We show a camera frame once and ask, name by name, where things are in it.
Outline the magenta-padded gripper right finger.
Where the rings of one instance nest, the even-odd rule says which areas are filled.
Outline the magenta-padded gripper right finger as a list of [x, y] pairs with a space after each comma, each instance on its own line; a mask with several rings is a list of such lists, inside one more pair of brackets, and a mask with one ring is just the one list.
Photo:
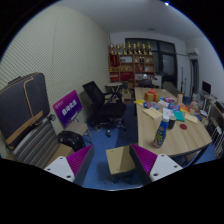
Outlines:
[[164, 178], [182, 169], [173, 159], [162, 153], [155, 153], [131, 144], [130, 155], [143, 185]]

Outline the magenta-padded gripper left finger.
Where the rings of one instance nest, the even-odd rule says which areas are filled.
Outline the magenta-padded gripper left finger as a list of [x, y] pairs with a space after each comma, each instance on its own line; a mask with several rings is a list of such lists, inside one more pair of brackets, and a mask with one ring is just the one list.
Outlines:
[[71, 147], [60, 144], [44, 170], [82, 186], [93, 156], [92, 145], [75, 152]]

